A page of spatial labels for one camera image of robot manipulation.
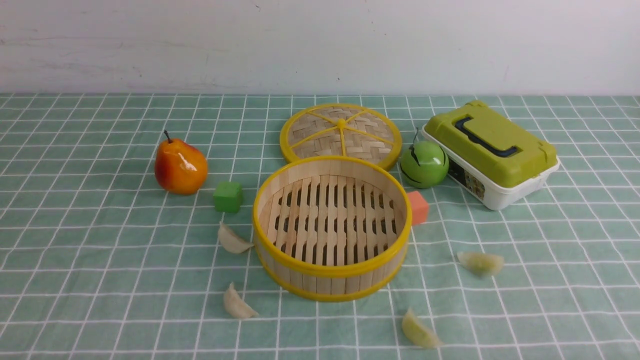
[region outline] green lid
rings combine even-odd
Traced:
[[[536,177],[557,163],[553,145],[478,100],[435,115],[424,130],[503,188]]]

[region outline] woven bamboo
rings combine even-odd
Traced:
[[[319,157],[271,176],[254,205],[254,242],[276,282],[315,300],[366,296],[406,254],[411,209],[402,186],[363,160]]]
[[[396,126],[374,110],[327,104],[295,114],[282,129],[280,145],[289,161],[341,155],[388,170],[399,156],[402,139]]]

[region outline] pear stem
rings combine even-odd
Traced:
[[[169,132],[167,132],[167,130],[164,130],[164,135],[166,136],[166,139],[168,140],[169,143],[172,143],[173,141],[171,140],[171,138],[169,137]]]

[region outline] yellow spoke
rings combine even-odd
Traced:
[[[360,115],[362,115],[364,113],[368,113],[368,111],[367,110],[362,110],[361,112],[357,113],[356,115],[350,116],[345,122],[349,122],[349,121],[359,117]]]
[[[390,144],[390,145],[393,145],[393,144],[394,144],[394,142],[393,142],[393,141],[389,141],[389,140],[387,140],[387,139],[383,139],[383,138],[381,138],[381,137],[379,137],[379,136],[376,136],[376,135],[372,135],[372,134],[366,133],[365,131],[358,130],[358,129],[356,129],[355,127],[345,126],[345,129],[351,130],[351,131],[353,131],[354,133],[358,133],[358,134],[362,134],[362,135],[364,135],[364,136],[368,136],[368,137],[370,137],[370,138],[374,138],[374,139],[376,139],[377,141],[381,141],[381,142],[383,142],[383,143],[388,143],[388,144]]]
[[[307,142],[307,141],[309,141],[309,140],[311,140],[311,139],[315,138],[315,137],[316,137],[316,136],[318,136],[318,135],[322,135],[322,134],[324,134],[324,133],[328,133],[329,131],[331,131],[331,130],[333,130],[333,129],[335,129],[335,128],[336,128],[336,126],[332,126],[332,127],[329,127],[328,129],[320,130],[320,131],[318,131],[318,132],[317,132],[317,133],[315,133],[315,134],[311,134],[311,135],[307,136],[306,138],[304,138],[304,139],[302,139],[302,140],[300,140],[300,141],[296,142],[295,144],[291,145],[291,148],[293,149],[294,147],[299,146],[299,145],[300,145],[300,144],[302,144],[303,142]]]
[[[313,115],[313,116],[317,116],[320,119],[323,119],[324,121],[328,121],[328,122],[332,123],[333,125],[337,125],[338,124],[333,119],[329,119],[328,117],[326,117],[324,115],[320,115],[318,113],[314,113],[313,111],[308,112],[308,114]]]
[[[340,144],[342,145],[342,156],[347,156],[347,147],[344,145],[344,130],[338,127],[340,130]]]

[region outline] yellow rim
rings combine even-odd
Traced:
[[[338,123],[332,119],[329,119],[327,117],[324,117],[318,113],[314,113],[314,111],[321,109],[321,108],[326,108],[326,107],[330,107],[330,106],[343,106],[343,107],[348,107],[348,108],[354,108],[354,109],[358,109],[360,110],[360,112],[358,112],[356,115],[352,115],[350,116],[348,119],[346,119],[346,121],[344,122],[344,125],[340,126],[338,125]],[[371,115],[374,115],[375,117],[378,117],[380,120],[382,120],[388,127],[389,129],[391,129],[391,133],[393,134],[394,140],[392,142],[390,142],[389,140],[386,139],[382,139],[378,136],[375,135],[371,135],[368,133],[365,133],[361,130],[355,129],[353,127],[348,126],[348,123],[355,119],[355,117],[363,114],[363,113],[370,113]],[[291,128],[291,126],[302,116],[305,114],[310,114],[313,116],[317,116],[327,122],[330,122],[331,124],[333,124],[333,127],[330,127],[329,129],[323,130],[321,132],[315,133],[311,136],[308,136],[305,139],[300,140],[298,143],[295,143],[293,145],[289,145],[289,130]],[[392,148],[391,148],[391,152],[389,152],[389,154],[387,155],[386,158],[382,159],[382,161],[380,161],[379,163],[377,163],[376,165],[383,168],[384,170],[389,170],[392,166],[394,166],[394,164],[396,163],[398,157],[400,156],[400,152],[402,150],[402,136],[400,134],[400,130],[398,130],[398,128],[396,127],[396,125],[386,116],[382,115],[381,113],[369,109],[369,108],[365,108],[363,106],[360,105],[354,105],[354,104],[341,104],[341,103],[333,103],[333,104],[322,104],[322,105],[316,105],[316,106],[312,106],[311,108],[307,108],[304,110],[301,110],[299,112],[297,112],[295,115],[293,115],[282,127],[282,130],[280,132],[280,149],[282,151],[282,155],[284,156],[285,160],[287,160],[289,163],[293,163],[295,161],[300,160],[300,158],[293,152],[293,148],[300,145],[303,142],[306,142],[307,140],[310,140],[311,138],[318,136],[322,133],[325,133],[327,131],[331,131],[334,129],[339,129],[340,130],[340,139],[342,140],[342,155],[345,156],[346,155],[346,149],[345,149],[345,145],[344,145],[344,135],[343,135],[343,130],[342,127],[344,126],[344,129],[353,131],[355,133],[359,133],[361,135],[364,136],[368,136],[371,137],[375,140],[378,141],[382,141],[385,143],[390,143],[392,144]]]
[[[267,236],[264,233],[264,230],[262,230],[262,227],[260,226],[260,222],[259,222],[260,214],[258,214],[258,201],[262,197],[262,193],[264,192],[264,189],[266,188],[266,186],[276,176],[279,176],[281,173],[289,170],[292,167],[295,167],[304,163],[308,163],[311,161],[323,161],[323,160],[351,161],[353,163],[359,163],[367,167],[373,168],[374,170],[381,172],[384,176],[386,176],[387,179],[391,181],[398,190],[400,190],[404,203],[406,204],[406,207],[407,207],[406,219],[404,221],[403,230],[398,235],[396,242],[394,242],[394,244],[391,245],[386,251],[383,251],[382,254],[357,264],[342,265],[342,266],[322,266],[322,265],[309,264],[309,263],[300,261],[298,259],[294,259],[291,256],[280,251],[280,249],[276,248],[275,245],[273,245],[270,241],[267,240]],[[375,164],[369,163],[368,161],[364,161],[356,158],[344,157],[344,156],[316,156],[313,158],[298,160],[280,168],[278,171],[274,172],[271,176],[269,176],[267,180],[262,184],[260,189],[258,190],[258,194],[256,195],[255,201],[253,202],[252,213],[253,213],[253,228],[257,233],[258,240],[260,241],[262,246],[264,246],[265,249],[271,254],[271,256],[275,261],[295,271],[301,272],[303,274],[307,274],[311,276],[322,276],[322,277],[358,276],[366,272],[369,272],[371,270],[377,269],[380,266],[388,263],[402,249],[402,246],[404,246],[404,244],[407,242],[407,239],[409,238],[409,232],[411,231],[411,221],[412,221],[412,211],[411,211],[409,198],[404,188],[398,182],[398,180],[396,180],[393,176],[391,176],[391,174],[389,174],[387,171],[385,171],[384,169],[382,169],[381,167]]]
[[[404,258],[406,257],[407,251],[406,250],[404,251],[404,254],[402,255],[402,259],[400,260],[400,264],[398,264],[396,269],[394,269],[394,271],[389,276],[382,279],[382,281],[380,281],[378,284],[375,284],[374,286],[371,286],[366,290],[362,290],[362,291],[358,291],[350,294],[341,294],[341,295],[318,294],[318,293],[312,293],[311,291],[296,288],[293,285],[288,284],[283,280],[281,280],[273,271],[271,271],[271,269],[267,267],[267,264],[265,264],[264,260],[262,259],[262,256],[260,256],[259,251],[256,251],[255,253],[258,254],[258,260],[260,260],[260,263],[262,263],[262,267],[264,268],[264,271],[267,272],[267,274],[276,282],[276,284],[280,285],[283,289],[287,290],[288,292],[308,300],[321,301],[321,302],[340,302],[340,301],[350,301],[350,300],[361,299],[363,297],[369,296],[375,293],[376,291],[382,289],[397,275],[400,269],[402,269],[402,264],[404,263]]]

